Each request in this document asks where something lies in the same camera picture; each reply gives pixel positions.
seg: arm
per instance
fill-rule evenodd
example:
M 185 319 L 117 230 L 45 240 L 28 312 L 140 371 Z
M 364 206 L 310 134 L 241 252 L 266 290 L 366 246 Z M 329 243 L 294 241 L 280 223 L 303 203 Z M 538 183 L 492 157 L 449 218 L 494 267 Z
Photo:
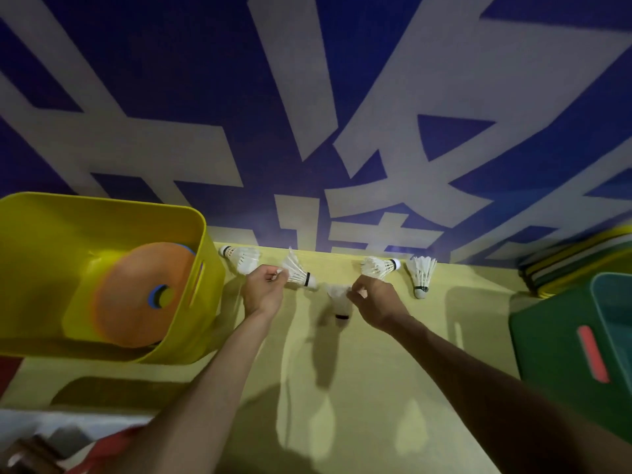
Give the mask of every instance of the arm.
M 104 474 L 208 474 L 224 449 L 246 378 L 283 299 L 288 273 L 259 266 L 242 290 L 246 319 L 175 403 Z
M 363 288 L 366 298 L 357 292 Z M 392 285 L 360 276 L 348 295 L 370 325 L 395 338 L 431 376 L 501 472 L 629 472 L 627 442 L 432 333 Z

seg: yellow plastic basket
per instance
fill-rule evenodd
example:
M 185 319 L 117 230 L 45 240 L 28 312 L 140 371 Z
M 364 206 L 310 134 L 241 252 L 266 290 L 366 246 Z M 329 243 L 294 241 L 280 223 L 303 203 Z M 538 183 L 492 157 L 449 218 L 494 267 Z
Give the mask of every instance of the yellow plastic basket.
M 167 336 L 134 350 L 98 342 L 87 321 L 94 286 L 122 255 L 158 241 L 196 253 Z M 0 199 L 0 250 L 0 355 L 189 364 L 210 351 L 225 270 L 193 208 L 16 193 Z

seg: white shuttlecock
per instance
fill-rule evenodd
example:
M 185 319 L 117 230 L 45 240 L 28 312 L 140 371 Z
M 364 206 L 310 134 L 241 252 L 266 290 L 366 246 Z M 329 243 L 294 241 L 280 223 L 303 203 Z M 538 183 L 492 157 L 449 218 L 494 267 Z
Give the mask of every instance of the white shuttlecock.
M 222 246 L 219 254 L 230 260 L 239 274 L 249 275 L 259 266 L 261 252 L 257 248 Z
M 432 273 L 437 267 L 437 260 L 430 256 L 419 256 L 418 258 L 413 256 L 406 261 L 406 267 L 413 278 L 415 298 L 424 299 L 431 284 Z
M 396 271 L 401 266 L 398 259 L 380 259 L 369 256 L 362 262 L 362 274 L 365 276 L 384 279 L 391 271 Z
M 325 284 L 327 294 L 331 298 L 332 311 L 340 326 L 348 323 L 352 316 L 353 303 L 347 298 L 351 288 L 348 284 Z
M 306 287 L 314 291 L 318 289 L 316 278 L 314 278 L 310 272 L 303 269 L 301 263 L 298 262 L 296 254 L 292 251 L 292 248 L 289 248 L 288 256 L 281 263 L 281 267 L 288 270 L 288 282 L 293 282 L 301 287 Z

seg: person's left hand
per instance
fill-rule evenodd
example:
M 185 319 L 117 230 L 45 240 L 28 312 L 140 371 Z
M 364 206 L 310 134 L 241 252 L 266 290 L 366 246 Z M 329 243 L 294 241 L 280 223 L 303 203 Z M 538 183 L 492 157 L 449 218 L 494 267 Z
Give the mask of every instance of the person's left hand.
M 261 313 L 272 318 L 283 301 L 283 286 L 288 282 L 289 273 L 284 269 L 277 274 L 279 267 L 262 264 L 248 276 L 241 288 L 246 316 Z

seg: person's right hand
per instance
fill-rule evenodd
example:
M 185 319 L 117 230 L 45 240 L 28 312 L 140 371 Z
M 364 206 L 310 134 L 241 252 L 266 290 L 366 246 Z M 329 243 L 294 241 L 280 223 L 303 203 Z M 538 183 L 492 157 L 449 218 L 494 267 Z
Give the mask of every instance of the person's right hand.
M 362 289 L 367 291 L 366 298 L 359 294 Z M 391 320 L 409 315 L 393 285 L 373 277 L 360 276 L 347 293 L 347 298 L 358 306 L 367 323 L 380 330 L 386 330 Z

